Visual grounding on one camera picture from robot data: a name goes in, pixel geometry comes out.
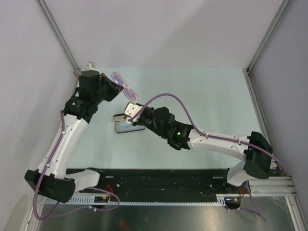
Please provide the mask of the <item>pink transparent sunglasses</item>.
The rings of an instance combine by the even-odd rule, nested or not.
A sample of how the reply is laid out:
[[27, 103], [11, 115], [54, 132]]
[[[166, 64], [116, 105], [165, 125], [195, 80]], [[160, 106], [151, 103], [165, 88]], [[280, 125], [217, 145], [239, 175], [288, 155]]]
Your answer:
[[111, 74], [111, 77], [116, 84], [124, 88], [123, 93], [130, 102], [133, 102], [137, 99], [138, 94], [129, 87], [128, 83], [123, 79], [123, 77], [118, 72], [113, 72]]

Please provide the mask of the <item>dark green glasses case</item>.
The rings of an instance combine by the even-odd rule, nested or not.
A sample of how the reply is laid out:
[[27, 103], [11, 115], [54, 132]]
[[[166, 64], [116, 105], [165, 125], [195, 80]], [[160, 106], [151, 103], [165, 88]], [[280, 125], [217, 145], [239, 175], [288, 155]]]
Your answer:
[[126, 123], [125, 114], [115, 114], [113, 115], [113, 119], [115, 121], [115, 131], [118, 134], [145, 130], [145, 126], [134, 126]]

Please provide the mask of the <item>light blue cleaning cloth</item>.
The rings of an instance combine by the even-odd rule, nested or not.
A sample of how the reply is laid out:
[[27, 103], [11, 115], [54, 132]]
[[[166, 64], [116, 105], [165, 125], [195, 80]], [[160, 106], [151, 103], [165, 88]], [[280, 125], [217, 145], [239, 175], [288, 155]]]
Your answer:
[[125, 133], [125, 132], [133, 132], [133, 131], [138, 131], [138, 130], [143, 130], [145, 129], [144, 126], [140, 125], [132, 125], [126, 122], [119, 122], [118, 123], [118, 132], [120, 133]]

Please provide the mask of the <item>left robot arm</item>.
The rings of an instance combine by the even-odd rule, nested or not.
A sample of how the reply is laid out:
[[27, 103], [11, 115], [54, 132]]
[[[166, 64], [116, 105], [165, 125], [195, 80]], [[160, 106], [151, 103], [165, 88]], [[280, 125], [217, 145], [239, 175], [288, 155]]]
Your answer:
[[48, 153], [36, 170], [28, 170], [25, 174], [35, 200], [41, 195], [66, 203], [74, 193], [86, 188], [91, 187], [98, 193], [106, 188], [106, 180], [95, 168], [74, 174], [67, 174], [66, 169], [75, 145], [99, 104], [112, 101], [123, 89], [96, 70], [79, 74], [78, 86], [60, 112], [61, 125]]

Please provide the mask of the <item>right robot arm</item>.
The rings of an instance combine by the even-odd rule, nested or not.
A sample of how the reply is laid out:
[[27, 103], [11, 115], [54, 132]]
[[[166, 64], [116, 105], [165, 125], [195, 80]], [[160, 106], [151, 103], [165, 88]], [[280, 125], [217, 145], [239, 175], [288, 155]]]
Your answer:
[[166, 107], [146, 107], [134, 122], [165, 139], [175, 150], [209, 150], [238, 159], [240, 162], [227, 170], [222, 181], [227, 193], [235, 192], [247, 180], [270, 177], [272, 147], [259, 132], [253, 131], [249, 136], [210, 134], [177, 121]]

